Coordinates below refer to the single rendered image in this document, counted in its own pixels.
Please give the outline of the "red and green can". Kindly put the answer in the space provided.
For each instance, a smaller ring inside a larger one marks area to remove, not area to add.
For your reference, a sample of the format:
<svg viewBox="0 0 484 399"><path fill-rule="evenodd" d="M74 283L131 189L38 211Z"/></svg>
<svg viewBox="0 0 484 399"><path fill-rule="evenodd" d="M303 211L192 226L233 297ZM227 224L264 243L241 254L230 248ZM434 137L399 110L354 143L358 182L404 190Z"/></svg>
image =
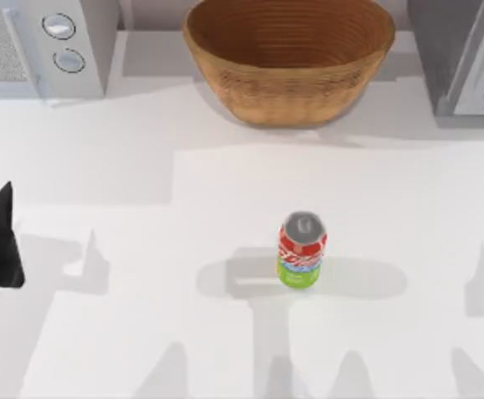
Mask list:
<svg viewBox="0 0 484 399"><path fill-rule="evenodd" d="M327 243L322 220L313 212L296 211L279 230L276 274L286 286L306 289L318 280Z"/></svg>

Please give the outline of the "brown woven basket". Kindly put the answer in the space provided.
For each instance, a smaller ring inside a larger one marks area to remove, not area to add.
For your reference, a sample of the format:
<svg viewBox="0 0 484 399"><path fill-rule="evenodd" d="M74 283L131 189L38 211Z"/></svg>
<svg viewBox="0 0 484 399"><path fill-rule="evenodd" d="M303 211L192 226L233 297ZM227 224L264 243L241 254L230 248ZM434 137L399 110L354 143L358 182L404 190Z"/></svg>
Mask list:
<svg viewBox="0 0 484 399"><path fill-rule="evenodd" d="M200 0L182 32L220 103L268 127L319 126L341 115L396 36L375 0Z"/></svg>

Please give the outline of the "microwave knob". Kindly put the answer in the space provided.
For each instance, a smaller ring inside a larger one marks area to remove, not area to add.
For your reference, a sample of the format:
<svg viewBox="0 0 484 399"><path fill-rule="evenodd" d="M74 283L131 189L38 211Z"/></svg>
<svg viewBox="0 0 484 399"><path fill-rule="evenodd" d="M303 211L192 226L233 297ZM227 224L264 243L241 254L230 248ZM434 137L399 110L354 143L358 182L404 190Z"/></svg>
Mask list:
<svg viewBox="0 0 484 399"><path fill-rule="evenodd" d="M68 40L76 33L76 24L66 14L55 13L42 19L42 29L49 37Z"/></svg>
<svg viewBox="0 0 484 399"><path fill-rule="evenodd" d="M76 74L81 72L85 66L86 61L83 55L71 48L65 48L59 52L54 52L52 55L54 65L65 73Z"/></svg>

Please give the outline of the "pale microwave oven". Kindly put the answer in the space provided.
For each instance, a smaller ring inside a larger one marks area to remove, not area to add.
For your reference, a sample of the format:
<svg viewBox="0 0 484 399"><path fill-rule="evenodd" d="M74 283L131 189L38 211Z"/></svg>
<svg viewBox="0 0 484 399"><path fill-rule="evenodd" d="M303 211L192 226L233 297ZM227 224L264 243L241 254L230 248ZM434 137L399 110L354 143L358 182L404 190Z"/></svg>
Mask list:
<svg viewBox="0 0 484 399"><path fill-rule="evenodd" d="M76 24L68 40L42 29L47 15L63 13ZM0 99L84 101L105 96L121 19L119 0L0 0ZM60 71L54 52L80 52L85 68Z"/></svg>

